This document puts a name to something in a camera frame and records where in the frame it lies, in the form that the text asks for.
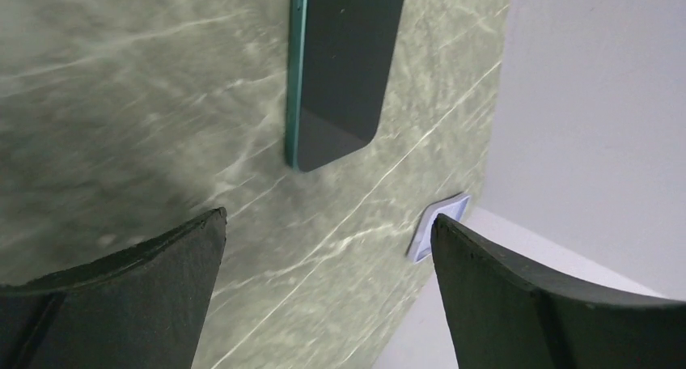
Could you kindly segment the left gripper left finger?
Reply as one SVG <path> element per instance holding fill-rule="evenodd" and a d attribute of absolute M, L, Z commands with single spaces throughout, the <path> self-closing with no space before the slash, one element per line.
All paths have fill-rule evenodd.
<path fill-rule="evenodd" d="M 4 368 L 189 368 L 226 245 L 209 210 L 93 262 L 1 288 Z"/>

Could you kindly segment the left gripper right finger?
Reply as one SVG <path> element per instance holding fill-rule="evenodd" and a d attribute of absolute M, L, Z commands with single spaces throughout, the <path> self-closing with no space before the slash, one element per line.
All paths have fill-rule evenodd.
<path fill-rule="evenodd" d="M 462 368 L 682 368 L 685 304 L 601 286 L 440 214 L 434 270 Z"/>

